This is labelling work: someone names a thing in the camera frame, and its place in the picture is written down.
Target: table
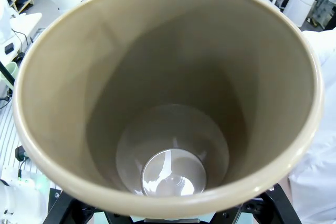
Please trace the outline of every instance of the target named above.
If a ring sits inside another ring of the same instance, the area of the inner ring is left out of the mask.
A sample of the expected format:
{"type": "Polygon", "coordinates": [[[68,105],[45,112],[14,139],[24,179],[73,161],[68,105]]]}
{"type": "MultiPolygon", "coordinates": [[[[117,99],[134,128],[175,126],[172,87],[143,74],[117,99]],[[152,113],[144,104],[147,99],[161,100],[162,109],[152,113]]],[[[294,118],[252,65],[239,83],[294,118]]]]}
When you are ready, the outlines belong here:
{"type": "MultiPolygon", "coordinates": [[[[32,33],[34,27],[37,25],[41,18],[41,13],[20,15],[16,18],[11,18],[10,24],[13,30],[25,34],[29,39],[29,35],[32,33]]],[[[4,66],[10,63],[17,56],[17,52],[19,52],[21,49],[21,43],[23,46],[26,44],[26,38],[23,34],[17,34],[18,37],[14,35],[6,42],[0,44],[0,61],[4,66]],[[14,51],[6,55],[5,47],[10,43],[13,43],[14,51]]]]}

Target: beige bucket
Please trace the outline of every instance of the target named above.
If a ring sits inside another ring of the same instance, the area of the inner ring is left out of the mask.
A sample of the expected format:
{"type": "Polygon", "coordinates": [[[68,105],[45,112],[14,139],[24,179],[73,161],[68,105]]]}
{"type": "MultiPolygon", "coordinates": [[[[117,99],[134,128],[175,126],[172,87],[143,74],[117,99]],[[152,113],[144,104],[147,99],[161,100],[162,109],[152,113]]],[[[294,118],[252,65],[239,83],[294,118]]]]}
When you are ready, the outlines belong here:
{"type": "Polygon", "coordinates": [[[318,65],[260,0],[88,0],[25,57],[15,123],[36,165],[84,202],[201,215],[298,162],[322,114],[318,65]]]}

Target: shiny circular disc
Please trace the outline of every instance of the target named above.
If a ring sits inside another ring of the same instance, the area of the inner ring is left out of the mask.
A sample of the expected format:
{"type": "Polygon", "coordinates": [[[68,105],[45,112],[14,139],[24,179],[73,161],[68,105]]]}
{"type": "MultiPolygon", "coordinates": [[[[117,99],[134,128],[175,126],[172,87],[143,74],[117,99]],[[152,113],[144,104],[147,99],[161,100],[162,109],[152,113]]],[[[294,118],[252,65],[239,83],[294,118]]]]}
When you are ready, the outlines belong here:
{"type": "Polygon", "coordinates": [[[206,173],[201,161],[192,153],[169,149],[155,154],[145,165],[141,186],[148,196],[184,196],[201,193],[206,173]]]}

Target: light green container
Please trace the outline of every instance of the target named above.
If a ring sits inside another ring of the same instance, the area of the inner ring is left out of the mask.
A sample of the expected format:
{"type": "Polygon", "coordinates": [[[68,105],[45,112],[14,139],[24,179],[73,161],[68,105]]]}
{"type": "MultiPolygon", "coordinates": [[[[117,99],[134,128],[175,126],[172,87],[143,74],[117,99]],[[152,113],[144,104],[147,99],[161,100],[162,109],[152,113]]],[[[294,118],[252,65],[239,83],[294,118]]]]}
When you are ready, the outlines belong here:
{"type": "MultiPolygon", "coordinates": [[[[11,62],[6,65],[7,71],[13,76],[14,79],[16,79],[17,74],[19,73],[19,67],[15,62],[11,62]]],[[[10,84],[10,82],[5,78],[5,76],[1,73],[0,74],[0,80],[4,81],[7,86],[9,86],[13,90],[13,85],[10,84]]]]}

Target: white table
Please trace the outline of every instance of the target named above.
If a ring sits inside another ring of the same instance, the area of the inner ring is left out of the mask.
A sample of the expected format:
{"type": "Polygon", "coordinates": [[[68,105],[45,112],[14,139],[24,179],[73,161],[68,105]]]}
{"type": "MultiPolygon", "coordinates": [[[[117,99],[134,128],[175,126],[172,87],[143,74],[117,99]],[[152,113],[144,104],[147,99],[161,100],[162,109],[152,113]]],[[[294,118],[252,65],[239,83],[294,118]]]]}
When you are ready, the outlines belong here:
{"type": "MultiPolygon", "coordinates": [[[[34,13],[30,15],[20,15],[16,18],[10,19],[10,24],[13,30],[19,31],[20,33],[23,33],[28,38],[29,43],[29,35],[32,33],[33,29],[36,27],[37,23],[42,18],[41,13],[34,13]]],[[[8,63],[10,63],[16,56],[17,53],[21,49],[21,43],[23,47],[27,46],[26,44],[26,38],[23,34],[17,33],[17,36],[14,35],[6,42],[0,44],[0,61],[1,63],[6,66],[8,63]],[[13,43],[14,50],[10,52],[9,54],[5,54],[5,47],[9,45],[10,43],[13,43]]]]}

